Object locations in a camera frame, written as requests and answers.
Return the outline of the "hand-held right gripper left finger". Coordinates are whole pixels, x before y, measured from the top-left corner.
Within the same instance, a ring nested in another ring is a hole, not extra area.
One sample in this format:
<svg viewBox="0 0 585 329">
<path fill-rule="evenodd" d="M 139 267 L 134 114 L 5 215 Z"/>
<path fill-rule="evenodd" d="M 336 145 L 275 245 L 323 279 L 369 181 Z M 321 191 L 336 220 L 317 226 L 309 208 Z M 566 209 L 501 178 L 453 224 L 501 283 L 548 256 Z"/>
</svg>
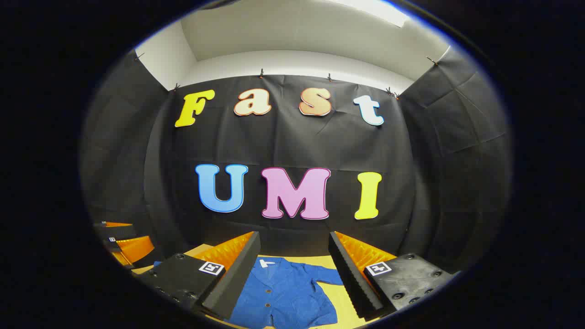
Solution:
<svg viewBox="0 0 585 329">
<path fill-rule="evenodd" d="M 138 281 L 184 310 L 228 319 L 261 249 L 257 231 L 245 233 L 195 256 L 178 253 Z"/>
</svg>

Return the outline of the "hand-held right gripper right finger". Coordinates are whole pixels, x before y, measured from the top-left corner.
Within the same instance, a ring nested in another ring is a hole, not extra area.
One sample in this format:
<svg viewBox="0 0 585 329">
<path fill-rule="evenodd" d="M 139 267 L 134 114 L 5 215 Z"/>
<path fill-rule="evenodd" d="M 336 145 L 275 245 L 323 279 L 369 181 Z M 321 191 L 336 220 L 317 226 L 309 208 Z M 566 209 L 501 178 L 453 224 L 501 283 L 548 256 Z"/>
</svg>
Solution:
<svg viewBox="0 0 585 329">
<path fill-rule="evenodd" d="M 329 252 L 349 295 L 364 320 L 376 320 L 425 300 L 454 278 L 421 256 L 395 256 L 337 231 Z"/>
</svg>

